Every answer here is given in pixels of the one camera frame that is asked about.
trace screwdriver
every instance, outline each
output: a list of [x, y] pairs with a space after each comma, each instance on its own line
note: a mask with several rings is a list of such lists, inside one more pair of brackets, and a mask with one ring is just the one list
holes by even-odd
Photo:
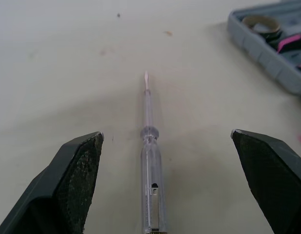
[[161, 155], [157, 145], [158, 130], [153, 126], [149, 74], [145, 72], [145, 124], [141, 131], [142, 233], [166, 234], [166, 205]]

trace white surface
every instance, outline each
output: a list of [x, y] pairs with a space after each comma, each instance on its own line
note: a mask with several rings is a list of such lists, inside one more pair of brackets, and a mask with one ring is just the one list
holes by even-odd
[[148, 70], [170, 233], [271, 234], [230, 131], [301, 155], [301, 98], [240, 52], [225, 24], [231, 10], [267, 2], [0, 0], [0, 224], [63, 143], [100, 130], [85, 234], [140, 233]]

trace screwdriver tip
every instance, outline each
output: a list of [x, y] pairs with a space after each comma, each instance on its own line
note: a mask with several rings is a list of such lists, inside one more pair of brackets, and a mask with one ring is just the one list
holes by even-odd
[[145, 72], [144, 79], [145, 79], [145, 89], [149, 90], [149, 73], [147, 71]]

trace tool case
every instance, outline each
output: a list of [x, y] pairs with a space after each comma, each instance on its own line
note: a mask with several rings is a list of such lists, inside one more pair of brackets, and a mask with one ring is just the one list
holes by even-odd
[[280, 24], [279, 40], [301, 35], [301, 0], [285, 0], [230, 13], [227, 30], [238, 47], [289, 92], [301, 96], [301, 47], [278, 52], [260, 34], [242, 23], [248, 16], [268, 16]]

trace pink handle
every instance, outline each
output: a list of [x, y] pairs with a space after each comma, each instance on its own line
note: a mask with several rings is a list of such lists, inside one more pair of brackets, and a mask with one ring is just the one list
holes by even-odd
[[292, 43], [294, 41], [300, 40], [300, 39], [301, 39], [301, 34], [296, 34], [296, 35], [294, 35], [292, 37], [288, 37], [288, 38], [282, 40], [278, 44], [277, 53], [279, 53], [285, 45], [287, 45], [289, 43]]

